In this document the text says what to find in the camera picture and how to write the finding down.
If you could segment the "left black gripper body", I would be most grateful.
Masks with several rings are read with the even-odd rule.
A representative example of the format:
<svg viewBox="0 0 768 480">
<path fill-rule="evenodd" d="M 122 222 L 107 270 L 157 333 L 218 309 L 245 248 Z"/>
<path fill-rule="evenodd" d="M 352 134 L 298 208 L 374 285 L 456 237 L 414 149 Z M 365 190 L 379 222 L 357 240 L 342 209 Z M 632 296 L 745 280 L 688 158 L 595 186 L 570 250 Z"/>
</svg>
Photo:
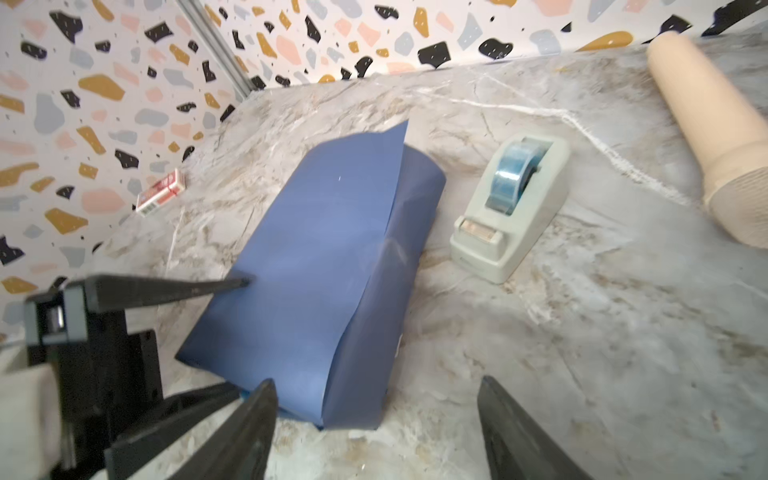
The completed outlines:
<svg viewBox="0 0 768 480">
<path fill-rule="evenodd" d="M 60 457 L 50 479 L 89 479 L 104 470 L 128 479 L 158 453 L 137 438 L 140 417 L 162 398 L 155 336 L 127 330 L 134 302 L 100 287 L 67 287 L 24 302 L 31 365 L 47 365 L 60 402 Z"/>
</svg>

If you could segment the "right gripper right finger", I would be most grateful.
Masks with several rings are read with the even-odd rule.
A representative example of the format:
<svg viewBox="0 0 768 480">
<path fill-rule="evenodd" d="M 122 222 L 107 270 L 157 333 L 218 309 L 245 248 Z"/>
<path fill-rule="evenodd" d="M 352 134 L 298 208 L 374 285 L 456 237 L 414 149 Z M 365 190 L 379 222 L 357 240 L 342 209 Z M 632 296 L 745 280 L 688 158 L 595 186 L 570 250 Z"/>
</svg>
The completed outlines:
<svg viewBox="0 0 768 480">
<path fill-rule="evenodd" d="M 493 479 L 591 480 L 494 377 L 482 378 L 477 407 Z"/>
</svg>

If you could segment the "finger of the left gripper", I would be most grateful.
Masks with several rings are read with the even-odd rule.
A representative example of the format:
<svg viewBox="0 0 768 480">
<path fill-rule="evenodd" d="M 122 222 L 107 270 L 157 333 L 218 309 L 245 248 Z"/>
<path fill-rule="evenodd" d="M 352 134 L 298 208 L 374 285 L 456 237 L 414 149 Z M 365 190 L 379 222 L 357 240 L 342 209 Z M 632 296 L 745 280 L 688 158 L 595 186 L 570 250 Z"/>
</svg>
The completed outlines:
<svg viewBox="0 0 768 480">
<path fill-rule="evenodd" d="M 102 314 L 157 306 L 247 287 L 248 278 L 182 281 L 98 274 L 70 283 L 62 294 L 64 309 Z"/>
<path fill-rule="evenodd" d="M 109 479 L 128 479 L 202 420 L 239 397 L 227 382 L 162 400 L 139 416 L 104 451 Z"/>
</svg>

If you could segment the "blue wrapping paper sheet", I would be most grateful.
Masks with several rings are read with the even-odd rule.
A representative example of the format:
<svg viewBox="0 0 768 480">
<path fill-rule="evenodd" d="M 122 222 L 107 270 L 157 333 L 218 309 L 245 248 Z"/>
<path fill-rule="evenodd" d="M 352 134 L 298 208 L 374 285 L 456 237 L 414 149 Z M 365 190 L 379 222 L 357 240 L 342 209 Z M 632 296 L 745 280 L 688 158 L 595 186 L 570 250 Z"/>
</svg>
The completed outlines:
<svg viewBox="0 0 768 480">
<path fill-rule="evenodd" d="M 311 149 L 212 298 L 177 359 L 254 390 L 321 429 L 374 430 L 419 260 L 446 178 L 408 126 Z"/>
</svg>

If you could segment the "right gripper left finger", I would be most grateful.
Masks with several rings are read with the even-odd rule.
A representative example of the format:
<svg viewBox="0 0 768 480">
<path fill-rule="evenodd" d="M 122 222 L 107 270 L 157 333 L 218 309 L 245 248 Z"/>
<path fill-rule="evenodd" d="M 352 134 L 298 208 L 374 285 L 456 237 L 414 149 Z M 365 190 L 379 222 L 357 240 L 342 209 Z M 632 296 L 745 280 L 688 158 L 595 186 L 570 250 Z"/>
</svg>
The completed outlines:
<svg viewBox="0 0 768 480">
<path fill-rule="evenodd" d="M 277 389 L 267 379 L 170 479 L 263 479 L 277 415 Z"/>
</svg>

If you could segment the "white tape dispenser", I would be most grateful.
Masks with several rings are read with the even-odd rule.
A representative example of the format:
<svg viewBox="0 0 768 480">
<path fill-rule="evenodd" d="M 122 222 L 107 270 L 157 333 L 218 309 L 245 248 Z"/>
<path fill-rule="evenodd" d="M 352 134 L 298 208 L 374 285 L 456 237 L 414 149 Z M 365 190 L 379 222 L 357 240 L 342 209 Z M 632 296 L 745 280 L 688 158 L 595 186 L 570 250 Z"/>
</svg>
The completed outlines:
<svg viewBox="0 0 768 480">
<path fill-rule="evenodd" d="M 463 215 L 454 222 L 451 259 L 502 284 L 562 208 L 571 150 L 557 137 L 517 134 L 490 159 Z"/>
</svg>

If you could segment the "red playing card deck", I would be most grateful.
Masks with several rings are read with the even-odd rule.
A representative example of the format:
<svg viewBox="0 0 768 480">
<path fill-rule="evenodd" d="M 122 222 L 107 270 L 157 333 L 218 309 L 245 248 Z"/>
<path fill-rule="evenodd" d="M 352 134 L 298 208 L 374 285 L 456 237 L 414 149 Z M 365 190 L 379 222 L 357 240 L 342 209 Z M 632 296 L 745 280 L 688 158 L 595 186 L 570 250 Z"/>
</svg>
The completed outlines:
<svg viewBox="0 0 768 480">
<path fill-rule="evenodd" d="M 185 177 L 179 169 L 158 180 L 137 196 L 135 212 L 147 216 L 186 190 Z"/>
</svg>

